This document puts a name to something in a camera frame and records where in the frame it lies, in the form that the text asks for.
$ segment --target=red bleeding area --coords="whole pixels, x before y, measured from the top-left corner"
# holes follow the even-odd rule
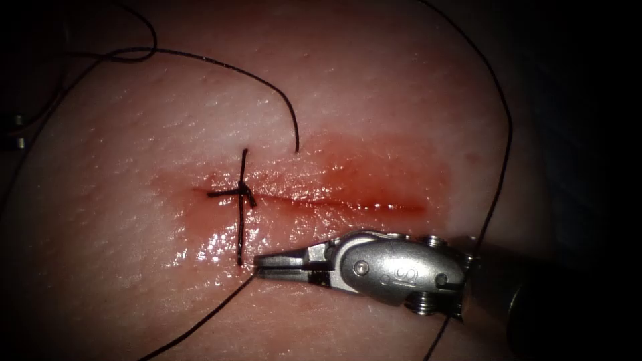
[[[250,211],[245,198],[246,245],[266,239],[261,251],[272,251],[357,228],[408,233],[445,228],[450,171],[429,144],[391,135],[365,141],[321,134],[302,146],[299,154],[274,158],[248,147],[245,182],[258,206]],[[206,195],[236,188],[240,152],[234,158],[159,172],[151,182],[175,215],[176,240],[188,252],[204,250],[209,239],[222,235],[226,248],[235,248],[238,196]]]

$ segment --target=screw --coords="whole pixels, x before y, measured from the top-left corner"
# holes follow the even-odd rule
[[[354,272],[356,275],[366,275],[370,271],[370,265],[366,261],[359,261],[354,264]]]
[[[443,273],[438,274],[437,277],[435,277],[435,283],[441,287],[445,286],[446,283],[448,283],[448,276]]]
[[[439,247],[448,245],[448,242],[446,242],[446,240],[444,240],[443,238],[437,237],[437,236],[433,236],[433,235],[428,235],[428,236],[422,237],[422,241],[425,244],[427,244],[427,245],[429,245],[430,247],[433,247],[433,248],[439,248]]]

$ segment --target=wound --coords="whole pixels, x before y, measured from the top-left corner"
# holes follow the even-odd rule
[[[255,254],[360,228],[443,232],[451,172],[430,144],[393,134],[366,141],[323,133],[305,140],[298,154],[250,150],[245,162],[230,154],[157,172],[150,186],[176,215],[173,242],[186,249],[185,261],[236,258],[250,267],[247,258]]]

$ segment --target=skin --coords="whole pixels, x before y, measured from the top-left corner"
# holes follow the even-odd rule
[[[243,4],[135,7],[161,47],[231,63],[287,94],[300,152],[285,104],[243,75],[163,54],[101,65],[47,125],[1,220],[1,238],[19,240],[5,244],[2,268],[12,275],[14,345],[31,345],[18,347],[24,356],[140,358],[245,281],[254,255],[359,228],[479,232],[506,116],[482,62],[444,20],[412,1]],[[113,7],[75,15],[72,49],[148,42]],[[515,137],[487,242],[546,257],[548,201],[528,103],[510,61],[493,54],[505,66],[497,71]],[[236,187],[244,148],[258,206],[245,204],[239,267],[237,197],[204,194]],[[257,279],[159,359],[419,360],[442,321]],[[454,322],[435,358],[511,355]]]

